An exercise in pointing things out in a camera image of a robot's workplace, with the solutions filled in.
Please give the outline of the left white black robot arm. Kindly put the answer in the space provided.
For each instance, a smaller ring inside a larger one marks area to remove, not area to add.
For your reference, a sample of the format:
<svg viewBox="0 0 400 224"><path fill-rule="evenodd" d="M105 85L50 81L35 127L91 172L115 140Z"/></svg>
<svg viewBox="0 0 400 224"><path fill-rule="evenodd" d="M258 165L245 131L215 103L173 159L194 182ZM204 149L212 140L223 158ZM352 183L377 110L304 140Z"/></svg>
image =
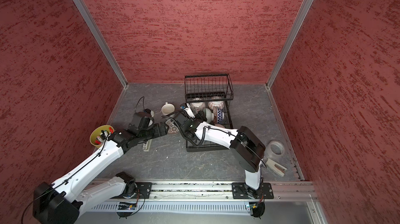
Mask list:
<svg viewBox="0 0 400 224"><path fill-rule="evenodd" d="M125 199L140 198L135 179L125 172L109 181L85 191L87 185L113 161L122 157L139 143L165 136L165 123L154 124L139 133L114 131L101 148L69 173L53 183L36 187L33 201L29 203L33 217L42 224L73 224L83 213L108 199L121 196Z"/></svg>

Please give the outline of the red white starburst bowl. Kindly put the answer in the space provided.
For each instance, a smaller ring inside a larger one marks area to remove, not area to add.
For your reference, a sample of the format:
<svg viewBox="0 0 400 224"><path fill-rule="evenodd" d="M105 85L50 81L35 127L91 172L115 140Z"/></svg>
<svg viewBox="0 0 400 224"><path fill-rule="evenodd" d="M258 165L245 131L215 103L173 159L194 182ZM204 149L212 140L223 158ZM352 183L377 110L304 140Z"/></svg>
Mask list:
<svg viewBox="0 0 400 224"><path fill-rule="evenodd" d="M172 120L167 120L165 123L168 126L167 134L174 135L180 132L179 128L174 124Z"/></svg>

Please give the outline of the teal line pattern bowl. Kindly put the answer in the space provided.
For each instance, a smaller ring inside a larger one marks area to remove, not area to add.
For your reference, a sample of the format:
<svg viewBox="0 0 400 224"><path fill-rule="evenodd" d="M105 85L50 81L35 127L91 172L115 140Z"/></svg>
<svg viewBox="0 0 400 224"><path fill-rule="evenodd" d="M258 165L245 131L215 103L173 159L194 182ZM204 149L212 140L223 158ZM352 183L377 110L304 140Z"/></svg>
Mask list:
<svg viewBox="0 0 400 224"><path fill-rule="evenodd" d="M214 121L214 114L209 108L204 108L203 112L206 116L206 121L207 123L212 123Z"/></svg>

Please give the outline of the blue triangle pattern bowl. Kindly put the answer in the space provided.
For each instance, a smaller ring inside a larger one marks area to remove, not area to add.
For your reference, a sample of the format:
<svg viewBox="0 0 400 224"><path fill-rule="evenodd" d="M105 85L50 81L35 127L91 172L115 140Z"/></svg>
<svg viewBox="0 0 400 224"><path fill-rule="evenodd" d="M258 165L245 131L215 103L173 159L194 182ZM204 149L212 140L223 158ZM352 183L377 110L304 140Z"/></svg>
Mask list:
<svg viewBox="0 0 400 224"><path fill-rule="evenodd" d="M214 109L224 109L225 103L224 101L221 101L221 97L219 96L214 96L211 98L211 101L208 102L208 107L212 110Z"/></svg>

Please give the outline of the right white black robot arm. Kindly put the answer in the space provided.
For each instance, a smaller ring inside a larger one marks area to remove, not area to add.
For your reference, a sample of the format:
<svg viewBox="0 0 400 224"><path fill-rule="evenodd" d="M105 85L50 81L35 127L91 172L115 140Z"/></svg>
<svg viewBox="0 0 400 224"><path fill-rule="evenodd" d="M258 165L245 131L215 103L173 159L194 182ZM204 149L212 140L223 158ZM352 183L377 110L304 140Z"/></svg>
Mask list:
<svg viewBox="0 0 400 224"><path fill-rule="evenodd" d="M171 121L179 129L182 137L192 146L199 148L205 142L211 142L229 149L245 170L244 188L251 198L261 190L261 164L264 163L265 145L247 127L226 129L209 124L205 114L200 111L191 117L182 110L175 113Z"/></svg>

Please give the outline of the pink striped bowl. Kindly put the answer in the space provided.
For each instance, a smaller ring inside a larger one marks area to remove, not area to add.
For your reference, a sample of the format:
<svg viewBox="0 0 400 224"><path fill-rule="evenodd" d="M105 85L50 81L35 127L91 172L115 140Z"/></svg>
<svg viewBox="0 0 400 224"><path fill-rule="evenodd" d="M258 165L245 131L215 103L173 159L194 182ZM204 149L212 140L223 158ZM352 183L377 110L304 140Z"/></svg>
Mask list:
<svg viewBox="0 0 400 224"><path fill-rule="evenodd" d="M194 102L190 103L192 111L197 114L199 111L203 111L206 108L205 102L203 102L200 98L195 98Z"/></svg>

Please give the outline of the orange pattern bowl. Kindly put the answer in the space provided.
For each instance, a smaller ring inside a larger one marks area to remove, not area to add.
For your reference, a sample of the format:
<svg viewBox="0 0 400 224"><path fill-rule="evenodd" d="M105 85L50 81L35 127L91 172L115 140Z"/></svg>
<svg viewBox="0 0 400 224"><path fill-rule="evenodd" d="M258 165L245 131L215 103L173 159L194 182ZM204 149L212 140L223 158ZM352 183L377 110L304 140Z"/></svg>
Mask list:
<svg viewBox="0 0 400 224"><path fill-rule="evenodd" d="M214 114L214 123L215 124L221 124L224 121L225 114L224 114L223 109L215 107L213 109L213 114Z"/></svg>

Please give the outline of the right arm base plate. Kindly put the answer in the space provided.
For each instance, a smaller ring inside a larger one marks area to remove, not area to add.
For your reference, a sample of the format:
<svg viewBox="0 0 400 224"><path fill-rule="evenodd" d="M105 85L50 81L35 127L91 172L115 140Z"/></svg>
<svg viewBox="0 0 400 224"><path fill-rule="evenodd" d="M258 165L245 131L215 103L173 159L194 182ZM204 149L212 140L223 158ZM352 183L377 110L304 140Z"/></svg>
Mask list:
<svg viewBox="0 0 400 224"><path fill-rule="evenodd" d="M247 200L271 200L274 199L273 189L270 183L263 182L257 190L252 189L244 182L234 182L232 186L232 195L234 199Z"/></svg>

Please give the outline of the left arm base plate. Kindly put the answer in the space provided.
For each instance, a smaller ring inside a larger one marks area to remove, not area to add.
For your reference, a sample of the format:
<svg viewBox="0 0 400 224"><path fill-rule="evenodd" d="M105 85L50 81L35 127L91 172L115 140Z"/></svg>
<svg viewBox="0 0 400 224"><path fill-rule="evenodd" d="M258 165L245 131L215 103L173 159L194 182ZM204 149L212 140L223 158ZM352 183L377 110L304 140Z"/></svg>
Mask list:
<svg viewBox="0 0 400 224"><path fill-rule="evenodd" d="M148 199L150 197L153 184L151 182L128 182L122 197L124 199L137 199L140 196Z"/></svg>

